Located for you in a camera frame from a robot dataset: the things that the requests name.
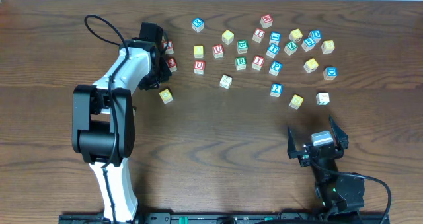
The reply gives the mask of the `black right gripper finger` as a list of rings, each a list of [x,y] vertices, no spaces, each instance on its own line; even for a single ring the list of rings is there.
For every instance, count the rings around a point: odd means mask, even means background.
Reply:
[[[297,157],[297,149],[295,146],[295,141],[292,136],[290,127],[288,127],[288,146],[287,146],[287,153],[290,159],[294,159]]]
[[[329,122],[337,146],[341,149],[347,149],[349,145],[348,135],[337,125],[332,116],[329,116]]]

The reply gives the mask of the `green R block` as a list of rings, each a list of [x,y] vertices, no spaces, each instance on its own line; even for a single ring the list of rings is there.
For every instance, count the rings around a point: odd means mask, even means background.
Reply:
[[[236,57],[235,58],[236,70],[244,70],[247,67],[247,59],[245,57]]]

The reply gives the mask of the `red E block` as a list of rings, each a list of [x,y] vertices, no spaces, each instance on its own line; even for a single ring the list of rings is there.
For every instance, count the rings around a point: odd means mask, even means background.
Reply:
[[[167,64],[168,64],[170,72],[175,72],[177,70],[177,64],[174,58],[168,59]]]

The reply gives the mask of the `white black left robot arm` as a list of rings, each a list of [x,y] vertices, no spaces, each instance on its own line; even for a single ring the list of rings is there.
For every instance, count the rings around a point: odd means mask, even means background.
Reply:
[[[136,89],[157,88],[171,75],[164,59],[170,42],[126,40],[117,60],[92,85],[73,91],[72,146],[94,172],[109,223],[135,221],[134,194],[128,158],[135,141]]]

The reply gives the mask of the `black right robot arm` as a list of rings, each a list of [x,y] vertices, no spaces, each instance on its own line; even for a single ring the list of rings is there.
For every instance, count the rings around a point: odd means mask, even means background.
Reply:
[[[297,149],[291,130],[288,130],[287,153],[297,159],[301,167],[311,167],[315,179],[315,193],[330,214],[347,213],[364,207],[364,179],[341,175],[336,160],[348,148],[348,135],[329,118],[331,131],[311,135],[311,141]]]

